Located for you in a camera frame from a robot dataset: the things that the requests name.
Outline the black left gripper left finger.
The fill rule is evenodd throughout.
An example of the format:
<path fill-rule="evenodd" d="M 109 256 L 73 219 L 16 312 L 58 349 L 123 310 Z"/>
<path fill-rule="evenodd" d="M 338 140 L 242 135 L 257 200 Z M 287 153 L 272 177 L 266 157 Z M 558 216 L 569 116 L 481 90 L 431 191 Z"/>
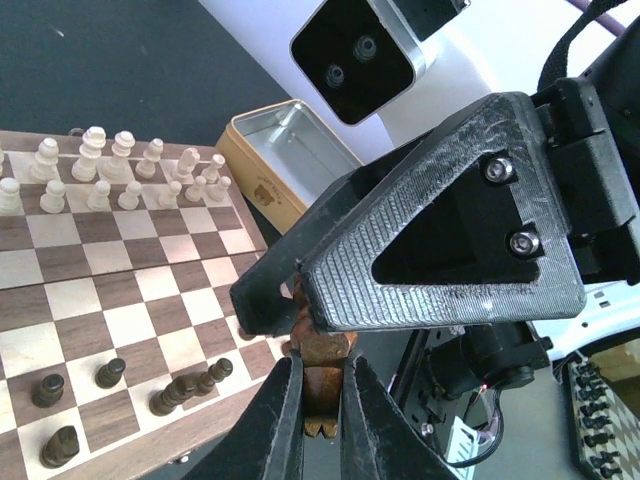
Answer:
<path fill-rule="evenodd" d="M 280 359 L 219 444 L 187 479 L 257 480 L 303 477 L 303 362 Z"/>

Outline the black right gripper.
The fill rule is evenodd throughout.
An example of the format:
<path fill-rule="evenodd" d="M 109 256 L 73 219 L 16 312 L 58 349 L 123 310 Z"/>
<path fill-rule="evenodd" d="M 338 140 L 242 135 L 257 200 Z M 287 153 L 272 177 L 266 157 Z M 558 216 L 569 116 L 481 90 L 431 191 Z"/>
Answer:
<path fill-rule="evenodd" d="M 586 283 L 639 282 L 639 32 L 575 78 L 566 33 L 534 103 Z M 491 94 L 421 141 L 306 256 L 318 326 L 393 330 L 564 319 L 586 299 L 544 133 L 523 93 Z"/>

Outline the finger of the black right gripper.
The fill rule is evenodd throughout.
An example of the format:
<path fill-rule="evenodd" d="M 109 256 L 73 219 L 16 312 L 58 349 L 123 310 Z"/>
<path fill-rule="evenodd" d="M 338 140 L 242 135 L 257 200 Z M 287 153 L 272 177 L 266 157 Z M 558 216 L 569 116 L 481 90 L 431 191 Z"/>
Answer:
<path fill-rule="evenodd" d="M 426 132 L 334 181 L 232 285 L 231 300 L 245 332 L 277 335 L 292 329 L 301 305 L 280 291 L 292 277 L 301 281 L 312 323 L 322 332 L 434 326 L 425 288 L 400 282 L 409 267 L 392 261 L 388 285 L 372 273 L 374 261 L 427 204 L 409 171 L 432 136 Z"/>

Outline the dark chess piece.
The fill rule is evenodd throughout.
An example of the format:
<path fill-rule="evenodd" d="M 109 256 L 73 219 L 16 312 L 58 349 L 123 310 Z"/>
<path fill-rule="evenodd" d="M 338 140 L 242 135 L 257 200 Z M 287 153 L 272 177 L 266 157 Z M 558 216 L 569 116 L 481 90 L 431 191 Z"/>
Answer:
<path fill-rule="evenodd" d="M 197 381 L 193 375 L 181 375 L 173 379 L 163 390 L 153 394 L 149 408 L 156 416 L 171 414 L 179 405 L 191 399 L 196 392 Z"/>

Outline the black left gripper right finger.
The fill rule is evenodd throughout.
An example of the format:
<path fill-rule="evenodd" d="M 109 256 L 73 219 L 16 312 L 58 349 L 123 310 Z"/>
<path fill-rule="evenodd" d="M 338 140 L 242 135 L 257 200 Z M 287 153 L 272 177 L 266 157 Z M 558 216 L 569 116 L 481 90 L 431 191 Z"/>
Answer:
<path fill-rule="evenodd" d="M 341 398 L 343 479 L 452 479 L 453 473 L 410 426 L 368 360 L 344 365 Z"/>

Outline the dark corner rook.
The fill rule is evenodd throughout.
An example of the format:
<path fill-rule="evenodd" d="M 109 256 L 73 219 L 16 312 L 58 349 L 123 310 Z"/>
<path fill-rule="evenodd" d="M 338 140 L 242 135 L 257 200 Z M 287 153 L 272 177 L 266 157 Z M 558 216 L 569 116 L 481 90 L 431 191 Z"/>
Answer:
<path fill-rule="evenodd" d="M 38 408 L 49 408 L 59 402 L 64 394 L 65 379 L 54 373 L 45 376 L 33 389 L 32 403 Z"/>

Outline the dark chess pawn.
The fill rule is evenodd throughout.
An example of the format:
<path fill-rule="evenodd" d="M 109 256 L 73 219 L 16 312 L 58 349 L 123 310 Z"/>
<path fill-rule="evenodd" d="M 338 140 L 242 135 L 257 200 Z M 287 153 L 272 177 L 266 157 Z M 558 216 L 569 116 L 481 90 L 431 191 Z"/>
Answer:
<path fill-rule="evenodd" d="M 196 376 L 196 396 L 209 395 L 216 385 L 233 373 L 233 363 L 227 358 L 220 358 L 206 371 Z"/>
<path fill-rule="evenodd" d="M 95 375 L 95 383 L 102 389 L 110 389 L 121 380 L 126 369 L 126 362 L 122 358 L 114 358 L 102 365 Z"/>

